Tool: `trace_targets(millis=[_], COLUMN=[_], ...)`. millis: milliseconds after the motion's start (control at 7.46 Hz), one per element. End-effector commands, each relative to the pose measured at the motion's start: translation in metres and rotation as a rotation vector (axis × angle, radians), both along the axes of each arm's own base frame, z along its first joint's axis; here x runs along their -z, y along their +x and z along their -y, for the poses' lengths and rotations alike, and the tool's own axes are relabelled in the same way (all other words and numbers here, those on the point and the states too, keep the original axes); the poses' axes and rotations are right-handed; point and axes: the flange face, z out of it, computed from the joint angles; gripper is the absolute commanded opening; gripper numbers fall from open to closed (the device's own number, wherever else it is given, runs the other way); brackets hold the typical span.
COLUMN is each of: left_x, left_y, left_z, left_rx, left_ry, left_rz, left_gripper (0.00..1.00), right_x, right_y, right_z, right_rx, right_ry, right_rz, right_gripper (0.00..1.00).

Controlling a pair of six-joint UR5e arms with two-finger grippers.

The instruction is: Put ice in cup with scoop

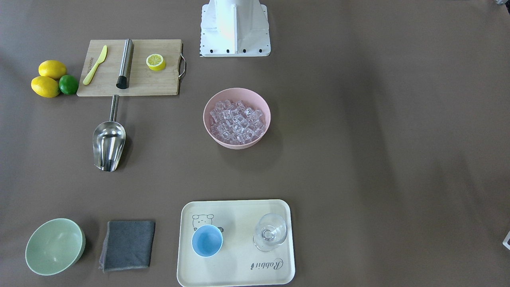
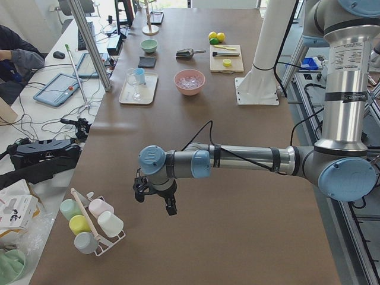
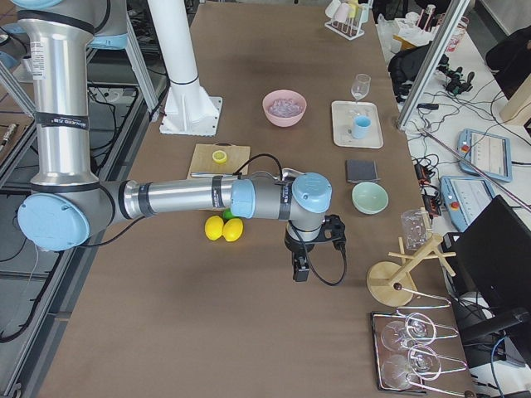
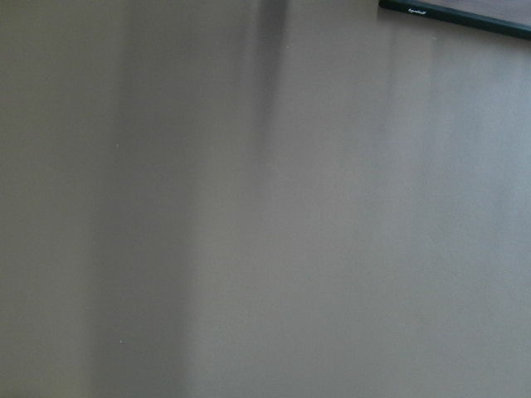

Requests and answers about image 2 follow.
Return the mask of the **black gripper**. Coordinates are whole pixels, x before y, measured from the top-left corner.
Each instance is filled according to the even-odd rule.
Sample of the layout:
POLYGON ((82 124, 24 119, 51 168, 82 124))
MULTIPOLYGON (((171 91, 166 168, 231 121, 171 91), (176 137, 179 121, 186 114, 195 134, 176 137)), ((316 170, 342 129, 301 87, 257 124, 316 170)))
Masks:
POLYGON ((135 192, 135 199, 138 202, 144 202, 146 195, 157 194, 164 199, 168 215, 176 215, 178 213, 175 200, 175 192, 177 190, 176 181, 169 179, 169 185, 164 186, 164 189, 160 190, 148 180, 147 176, 141 176, 140 170, 140 168, 137 169, 136 177, 134 179, 134 184, 132 187, 135 192))

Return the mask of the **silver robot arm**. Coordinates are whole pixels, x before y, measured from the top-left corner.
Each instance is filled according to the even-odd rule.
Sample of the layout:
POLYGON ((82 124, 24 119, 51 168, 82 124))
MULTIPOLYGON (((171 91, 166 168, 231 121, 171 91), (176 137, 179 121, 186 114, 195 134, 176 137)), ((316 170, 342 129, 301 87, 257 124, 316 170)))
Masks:
POLYGON ((300 151, 298 175, 326 196, 355 201, 376 182, 362 143, 373 39, 379 34, 379 1, 306 1, 303 41, 329 45, 322 134, 313 150, 300 151))
POLYGON ((302 164, 312 147, 244 147, 192 142, 184 150, 165 151, 157 145, 143 148, 134 179, 135 199, 157 194, 164 199, 168 215, 177 214, 177 179, 207 178, 212 168, 267 170, 280 175, 302 176, 302 164))

